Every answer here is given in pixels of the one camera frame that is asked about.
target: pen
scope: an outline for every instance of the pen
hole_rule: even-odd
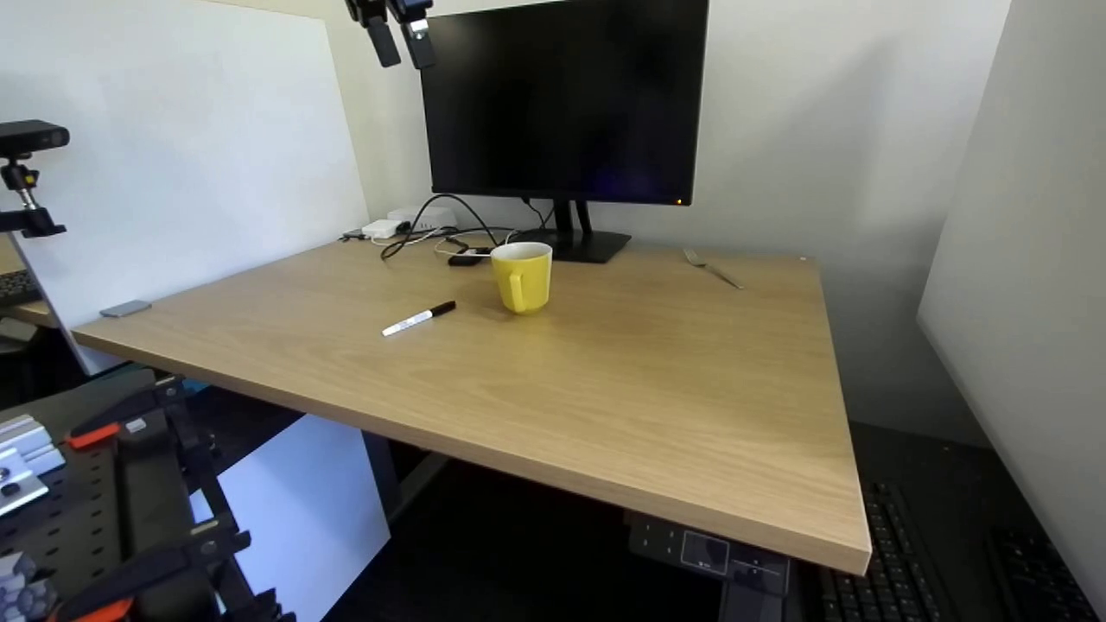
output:
[[[417,312],[417,314],[410,314],[410,319],[401,319],[401,320],[387,326],[385,335],[407,333],[407,328],[415,328],[415,326],[421,326],[421,320],[432,320],[432,319],[440,319],[440,314],[450,314],[453,306],[458,306],[458,299],[432,303],[430,312]]]

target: wall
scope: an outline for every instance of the wall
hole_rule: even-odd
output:
[[[432,14],[509,5],[519,0],[440,0]],[[331,25],[370,211],[421,204],[415,70],[385,74],[342,0],[315,14]],[[1006,0],[712,0],[694,208],[618,204],[598,222],[701,250],[817,257],[852,416],[974,442],[917,303],[1004,20]],[[526,217],[500,202],[482,208]]]
[[[1018,0],[923,297],[1004,463],[1106,616],[1106,5]]]

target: monitor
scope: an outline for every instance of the monitor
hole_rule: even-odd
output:
[[[435,195],[550,198],[558,258],[609,258],[588,202],[693,204],[704,0],[567,0],[432,16]]]

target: cup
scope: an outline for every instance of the cup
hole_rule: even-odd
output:
[[[491,273],[499,285],[499,299],[529,314],[550,303],[553,285],[553,246],[547,241],[509,241],[491,253]]]

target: wooden desk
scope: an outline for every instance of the wooden desk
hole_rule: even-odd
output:
[[[0,234],[0,273],[19,273],[19,268],[26,268],[26,258],[14,250],[9,234]],[[4,314],[29,326],[42,326],[42,328],[60,328],[44,299],[19,303],[19,306],[7,306]]]
[[[865,572],[862,480],[817,265],[630,250],[499,306],[435,250],[324,246],[77,339],[458,458]],[[379,328],[458,299],[440,320]]]

